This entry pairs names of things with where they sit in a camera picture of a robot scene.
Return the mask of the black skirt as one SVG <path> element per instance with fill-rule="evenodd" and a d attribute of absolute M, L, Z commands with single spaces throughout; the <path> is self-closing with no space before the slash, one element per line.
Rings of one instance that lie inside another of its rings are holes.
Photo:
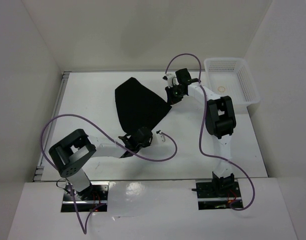
<path fill-rule="evenodd" d="M 152 130 L 172 108 L 134 77 L 115 89 L 115 104 L 120 125 L 130 135 L 142 127 Z"/>

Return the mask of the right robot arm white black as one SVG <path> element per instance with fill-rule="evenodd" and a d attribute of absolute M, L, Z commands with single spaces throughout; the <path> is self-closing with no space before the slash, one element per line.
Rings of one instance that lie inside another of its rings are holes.
<path fill-rule="evenodd" d="M 234 185 L 235 177 L 232 170 L 231 139 L 236 127 L 236 117 L 232 99 L 229 96 L 220 96 L 204 87 L 197 78 L 192 78 L 186 68 L 175 74 L 166 73 L 163 79 L 167 102 L 174 105 L 184 96 L 193 97 L 204 107 L 202 130 L 206 129 L 212 137 L 214 154 L 212 158 L 220 161 L 212 172 L 212 192 L 222 197 Z"/>

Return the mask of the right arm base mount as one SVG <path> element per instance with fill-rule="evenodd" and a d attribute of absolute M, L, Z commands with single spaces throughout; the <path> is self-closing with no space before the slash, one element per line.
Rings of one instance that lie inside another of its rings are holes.
<path fill-rule="evenodd" d="M 242 209 L 244 207 L 238 182 L 229 177 L 213 175 L 211 180 L 197 181 L 191 189 L 197 195 L 199 210 Z"/>

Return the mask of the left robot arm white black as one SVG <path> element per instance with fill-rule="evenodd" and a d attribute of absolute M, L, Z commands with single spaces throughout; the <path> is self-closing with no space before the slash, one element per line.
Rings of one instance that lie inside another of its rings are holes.
<path fill-rule="evenodd" d="M 86 200 L 93 193 L 93 185 L 82 169 L 95 157 L 128 158 L 142 148 L 151 145 L 153 133 L 146 127 L 133 135 L 119 136 L 113 143 L 105 143 L 97 137 L 89 137 L 83 129 L 77 129 L 53 145 L 48 153 L 62 178 L 68 179 L 74 193 Z"/>

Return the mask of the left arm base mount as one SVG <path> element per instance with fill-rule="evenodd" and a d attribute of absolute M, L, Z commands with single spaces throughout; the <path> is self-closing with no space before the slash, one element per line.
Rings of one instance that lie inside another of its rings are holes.
<path fill-rule="evenodd" d="M 96 208 L 96 212 L 107 211 L 107 200 L 109 182 L 105 181 L 92 181 L 92 189 L 84 190 L 83 192 L 74 191 L 74 197 L 77 205 L 77 209 L 80 213 L 87 213 Z M 64 189 L 63 199 L 61 204 L 62 213 L 75 212 L 73 198 L 70 194 L 70 188 L 68 184 Z"/>

